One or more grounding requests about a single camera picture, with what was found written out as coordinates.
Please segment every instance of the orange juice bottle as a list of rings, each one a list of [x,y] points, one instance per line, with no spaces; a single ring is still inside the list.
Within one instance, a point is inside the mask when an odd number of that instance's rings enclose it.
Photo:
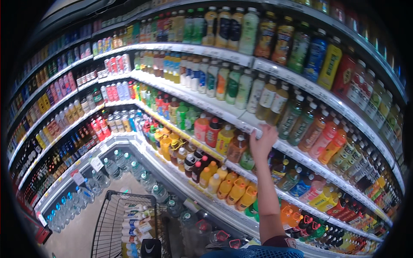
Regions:
[[[211,176],[212,176],[211,170],[208,167],[204,168],[204,170],[199,175],[199,185],[202,188],[207,188],[208,182]]]
[[[251,186],[247,187],[245,194],[237,201],[235,208],[238,211],[245,211],[251,204],[257,200],[257,191]]]
[[[245,193],[245,183],[241,178],[238,178],[234,182],[234,186],[232,187],[230,193],[228,194],[227,204],[234,205]]]
[[[208,182],[208,191],[211,194],[216,194],[218,191],[219,185],[221,184],[221,179],[219,178],[218,174],[214,174],[213,176],[210,177],[209,182]]]
[[[233,182],[231,180],[225,180],[220,184],[218,191],[216,192],[218,199],[224,200],[227,197],[231,191],[232,184]]]

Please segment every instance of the shopping basket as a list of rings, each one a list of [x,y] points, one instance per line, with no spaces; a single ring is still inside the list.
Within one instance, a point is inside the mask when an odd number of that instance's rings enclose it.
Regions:
[[[122,257],[122,223],[124,222],[126,207],[130,204],[142,204],[154,209],[154,238],[161,241],[162,258],[170,257],[167,228],[164,228],[164,223],[161,222],[160,209],[156,204],[155,197],[108,190],[96,222],[90,252],[91,258]]]

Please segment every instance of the white bottle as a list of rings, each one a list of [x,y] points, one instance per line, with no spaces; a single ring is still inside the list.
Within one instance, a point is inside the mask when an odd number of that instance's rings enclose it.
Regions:
[[[245,69],[244,74],[240,78],[240,84],[238,86],[238,93],[235,99],[235,107],[237,109],[245,109],[247,107],[247,101],[249,91],[251,90],[253,78],[251,76],[251,70]]]
[[[252,84],[251,94],[249,95],[249,101],[247,104],[247,112],[255,114],[257,111],[257,104],[261,97],[261,91],[265,85],[265,74],[260,73],[258,78],[254,80]]]

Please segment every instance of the shelf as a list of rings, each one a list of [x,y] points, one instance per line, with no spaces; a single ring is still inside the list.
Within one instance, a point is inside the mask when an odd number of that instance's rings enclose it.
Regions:
[[[352,122],[364,135],[369,138],[369,140],[380,150],[384,158],[389,163],[391,168],[394,168],[397,165],[397,162],[394,159],[390,148],[383,142],[380,135],[377,132],[377,129],[373,129],[358,113],[355,112],[354,107],[350,107],[348,104],[342,102],[341,99],[336,97],[331,91],[326,90],[325,88],[319,86],[316,83],[311,82],[310,80],[302,77],[295,72],[290,71],[289,69],[280,66],[279,64],[273,63],[269,60],[257,58],[254,62],[253,69],[267,73],[271,76],[280,78],[292,85],[295,85],[306,92],[312,94],[316,98],[320,99],[333,109],[337,110],[350,122]],[[395,177],[399,182],[400,188],[404,194],[405,187],[404,182],[401,178],[401,173],[399,170],[395,171]]]
[[[104,104],[97,106],[95,109],[89,111],[88,113],[86,113],[84,116],[80,117],[77,121],[75,121],[72,125],[70,125],[68,128],[66,128],[59,136],[56,137],[56,139],[54,139],[50,145],[48,145],[46,147],[46,149],[44,149],[42,151],[42,153],[39,154],[39,156],[37,156],[37,158],[34,160],[34,162],[30,165],[30,167],[27,169],[27,171],[24,173],[20,183],[19,183],[19,190],[21,190],[21,187],[23,186],[24,182],[26,181],[27,177],[30,175],[30,172],[34,169],[34,167],[37,165],[37,163],[44,157],[44,155],[63,137],[65,136],[67,133],[69,133],[73,128],[75,128],[76,126],[78,126],[81,122],[83,122],[86,118],[88,118],[89,116],[93,115],[95,112],[99,111],[100,109],[102,109],[104,107]]]

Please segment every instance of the juice bottle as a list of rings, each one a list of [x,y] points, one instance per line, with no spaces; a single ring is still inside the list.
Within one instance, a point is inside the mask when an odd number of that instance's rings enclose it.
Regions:
[[[349,132],[349,128],[345,125],[343,129],[339,129],[337,131],[336,136],[334,139],[327,145],[327,147],[321,152],[320,156],[318,157],[318,161],[325,165],[328,163],[331,157],[339,151],[339,149],[346,143],[347,141],[347,133]]]
[[[323,109],[321,114],[316,116],[314,122],[311,124],[307,132],[304,134],[303,139],[298,144],[298,148],[303,152],[307,152],[316,142],[321,132],[324,130],[326,125],[326,120],[328,117],[328,111]]]
[[[316,159],[321,155],[321,152],[337,135],[339,124],[340,121],[337,118],[334,118],[333,121],[330,121],[325,125],[325,128],[321,132],[320,137],[316,140],[314,145],[309,150],[309,156],[311,158]]]
[[[228,43],[229,30],[231,26],[231,8],[228,6],[222,7],[218,13],[218,21],[216,27],[215,46],[225,48]]]
[[[230,105],[235,104],[235,98],[238,94],[238,84],[240,83],[241,71],[239,65],[234,65],[233,70],[230,72],[228,76],[228,83],[225,87],[226,89],[226,96],[223,97],[222,100],[226,100],[226,102]]]
[[[227,158],[229,161],[238,163],[241,159],[242,153],[247,149],[247,141],[243,135],[233,138],[228,146]]]
[[[234,205],[245,193],[245,183],[242,179],[237,179],[234,182],[231,191],[225,199],[228,205]]]
[[[265,18],[259,25],[260,31],[258,34],[258,44],[254,52],[256,57],[270,57],[273,36],[275,35],[275,29],[277,28],[275,20],[276,17],[273,12],[265,12]]]
[[[207,188],[209,179],[211,178],[211,176],[212,176],[212,171],[209,169],[209,167],[204,168],[201,174],[199,175],[199,185],[204,189]]]
[[[305,78],[313,82],[317,81],[326,51],[327,40],[325,38],[325,30],[319,28],[314,33],[310,44],[308,60],[303,72]]]
[[[188,9],[185,20],[184,20],[182,43],[191,43],[192,30],[194,28],[193,15],[194,15],[194,10]]]
[[[302,21],[294,33],[292,49],[287,62],[287,67],[296,73],[303,72],[304,60],[310,45],[310,36],[309,24]]]
[[[208,7],[208,12],[205,14],[205,23],[206,28],[204,32],[204,37],[202,37],[202,44],[205,46],[213,46],[215,44],[215,25],[217,13],[216,7],[210,6]]]
[[[244,9],[237,7],[235,13],[231,17],[231,24],[228,37],[227,48],[233,51],[238,51],[238,44],[240,43],[241,23],[244,17]]]
[[[344,50],[343,57],[341,58],[340,65],[337,69],[337,74],[334,79],[333,88],[331,89],[341,99],[347,95],[347,91],[350,87],[351,75],[356,67],[356,61],[354,60],[354,48],[348,47]]]
[[[222,68],[218,72],[218,82],[216,84],[216,99],[225,100],[226,87],[228,84],[228,75],[230,64],[227,62],[222,63]]]
[[[237,201],[235,208],[238,211],[245,211],[250,205],[252,205],[257,199],[257,191],[248,186],[247,190],[245,191],[244,195]]]
[[[283,178],[278,181],[278,188],[285,192],[291,190],[300,181],[301,172],[301,167],[291,169]]]
[[[242,32],[240,40],[240,47],[238,52],[241,54],[252,55],[255,47],[256,32],[259,24],[259,14],[257,9],[248,7],[248,13],[242,19]]]
[[[292,128],[287,140],[292,146],[298,145],[298,143],[303,138],[304,133],[314,121],[316,108],[317,105],[314,102],[311,102],[310,105],[303,110],[300,117],[297,119],[297,122]]]
[[[216,173],[219,175],[219,180],[224,181],[225,178],[228,175],[228,170],[227,170],[227,166],[222,165],[220,168],[218,168],[218,170],[216,171]]]
[[[287,103],[286,110],[284,112],[284,116],[278,122],[278,133],[280,139],[287,139],[288,135],[292,127],[294,126],[295,122],[297,121],[298,117],[301,115],[303,109],[303,100],[304,97],[301,95],[297,95],[295,100],[290,100]]]
[[[216,196],[220,200],[224,200],[227,198],[229,192],[231,191],[231,188],[233,186],[233,181],[231,180],[225,180],[222,181],[222,183],[219,185],[218,191],[216,192]]]
[[[277,43],[271,57],[271,60],[275,63],[279,63],[281,65],[285,65],[287,63],[287,54],[291,45],[293,32],[294,26],[292,25],[292,18],[289,16],[284,16],[284,21],[278,27]]]
[[[210,177],[208,181],[208,192],[211,194],[216,194],[218,191],[219,185],[221,184],[221,179],[218,174],[214,174]]]
[[[317,83],[327,90],[330,90],[333,85],[334,77],[342,56],[342,51],[339,47],[340,42],[341,40],[339,38],[335,36],[332,38],[332,42],[327,47],[320,76],[317,79]]]

